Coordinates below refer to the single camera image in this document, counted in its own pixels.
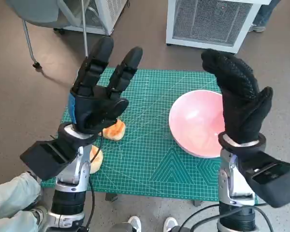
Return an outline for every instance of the black glove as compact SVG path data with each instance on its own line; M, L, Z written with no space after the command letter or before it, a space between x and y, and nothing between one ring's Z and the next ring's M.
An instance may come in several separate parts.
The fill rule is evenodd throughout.
M131 49L114 70L109 85L99 86L97 83L107 67L113 46L111 37L102 37L78 71L68 103L73 128L77 132L98 134L115 124L129 104L120 96L136 73L143 50L140 47Z
M221 89L226 134L238 144L257 140L273 89L260 92L253 70L230 53L208 49L201 57L204 70L216 76Z

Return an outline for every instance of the gray floor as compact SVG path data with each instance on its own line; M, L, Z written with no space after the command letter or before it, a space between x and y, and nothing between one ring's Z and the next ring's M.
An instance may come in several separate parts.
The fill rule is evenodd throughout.
M130 1L131 7L125 10L112 35L115 48L111 67L130 48L139 45L144 49L140 68L202 69L200 49L165 45L167 0ZM29 33L44 75L31 67L20 19L0 0L0 183L26 169L19 154L36 140L56 133L69 86L83 59L81 33L61 36L34 26L29 26ZM90 35L89 44L97 38ZM290 162L290 0L278 5L266 32L247 36L238 57L255 70L261 87L274 88L273 108L262 132L267 137L267 151ZM113 223L134 214L140 216L143 232L160 232L169 215L181 223L196 210L191 202L182 200L121 196L115 203L106 203L102 193L96 197L92 222L96 232L107 231ZM290 205L281 209L266 207L265 211L275 231L290 232ZM201 217L215 212L209 210ZM259 215L257 222L262 231L268 231ZM216 231L215 224L209 223L200 231Z

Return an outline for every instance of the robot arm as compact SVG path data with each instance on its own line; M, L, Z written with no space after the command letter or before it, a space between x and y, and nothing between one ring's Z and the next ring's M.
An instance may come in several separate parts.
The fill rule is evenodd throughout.
M53 204L44 231L49 227L88 231L90 221L85 227L81 225L90 179L91 146L98 134L115 124L127 108L129 102L121 98L121 93L136 73L143 54L141 48L133 48L114 70L109 85L99 86L113 45L112 38L101 38L82 63L69 95L72 122L59 126L58 138L37 141L20 156L42 180L56 176Z
M272 88L260 92L253 70L229 53L206 50L202 60L203 68L216 76L223 98L220 214L254 205L255 193L275 208L290 203L290 163L266 154L266 139L260 133L272 106ZM217 227L221 232L258 231L252 208L221 218Z

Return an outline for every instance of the person's leg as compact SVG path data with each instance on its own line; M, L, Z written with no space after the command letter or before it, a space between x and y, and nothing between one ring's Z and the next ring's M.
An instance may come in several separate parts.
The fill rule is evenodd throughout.
M46 214L43 206L19 211L11 218L0 219L0 232L38 232L46 222Z
M269 5L262 5L253 21L253 26L265 28L271 17L273 9L279 2L280 0L272 0Z
M29 174L22 173L0 185L0 219L11 217L26 208L39 196L41 186Z

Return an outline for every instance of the white chair leg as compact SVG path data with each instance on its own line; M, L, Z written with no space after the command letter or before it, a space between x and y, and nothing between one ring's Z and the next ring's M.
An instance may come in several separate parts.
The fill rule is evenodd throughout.
M28 29L27 29L27 24L26 24L25 20L22 19L22 21L23 21L23 27L24 27L24 32L25 32L25 36L26 36L26 40L27 40L29 53L30 53L31 59L34 62L33 67L36 69L41 68L39 62L37 62L37 60L35 59L35 57L33 55L32 47L31 47L31 43L30 43L30 38L29 38L29 33L28 33Z

